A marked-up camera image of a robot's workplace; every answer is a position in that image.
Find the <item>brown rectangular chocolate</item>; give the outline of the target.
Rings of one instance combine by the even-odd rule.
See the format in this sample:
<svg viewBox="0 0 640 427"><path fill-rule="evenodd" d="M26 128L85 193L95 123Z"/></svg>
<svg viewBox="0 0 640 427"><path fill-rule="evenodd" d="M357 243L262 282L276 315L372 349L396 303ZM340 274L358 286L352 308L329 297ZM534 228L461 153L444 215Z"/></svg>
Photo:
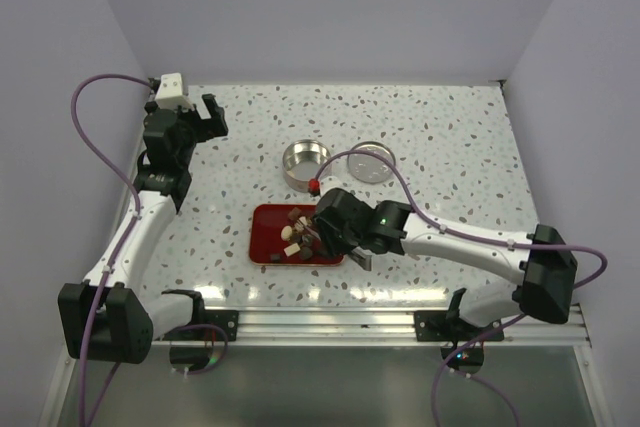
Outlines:
<svg viewBox="0 0 640 427"><path fill-rule="evenodd" d="M289 211L289 213L287 214L287 217L289 220L295 222L297 219L299 219L302 215L302 212L299 208L294 207L292 210Z"/></svg>

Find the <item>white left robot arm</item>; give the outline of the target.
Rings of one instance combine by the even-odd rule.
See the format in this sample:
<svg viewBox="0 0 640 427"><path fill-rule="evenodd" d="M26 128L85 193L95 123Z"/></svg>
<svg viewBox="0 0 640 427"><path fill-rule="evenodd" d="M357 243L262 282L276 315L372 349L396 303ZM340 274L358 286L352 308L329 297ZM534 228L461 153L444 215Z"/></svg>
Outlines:
<svg viewBox="0 0 640 427"><path fill-rule="evenodd" d="M169 289L149 304L138 297L160 237L179 213L191 185L195 147L225 137L225 114L214 95L201 97L209 115L148 104L145 148L137 159L135 193L103 258L79 283L65 284L58 307L74 359L141 363L153 340L177 331L201 337L208 326L204 300L194 290Z"/></svg>

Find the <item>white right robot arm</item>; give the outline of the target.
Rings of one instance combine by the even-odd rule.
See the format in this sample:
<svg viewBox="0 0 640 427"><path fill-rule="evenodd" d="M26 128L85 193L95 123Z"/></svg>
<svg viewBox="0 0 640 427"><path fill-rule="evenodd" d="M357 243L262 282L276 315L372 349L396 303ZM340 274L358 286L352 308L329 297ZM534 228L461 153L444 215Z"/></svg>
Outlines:
<svg viewBox="0 0 640 427"><path fill-rule="evenodd" d="M539 224L531 233L474 228L456 234L456 223L424 220L406 203L375 207L334 188L318 201L312 225L333 256L356 249L382 255L435 257L480 269L496 281L454 294L445 326L468 339L505 317L526 315L549 324L569 317L577 261L560 233Z"/></svg>

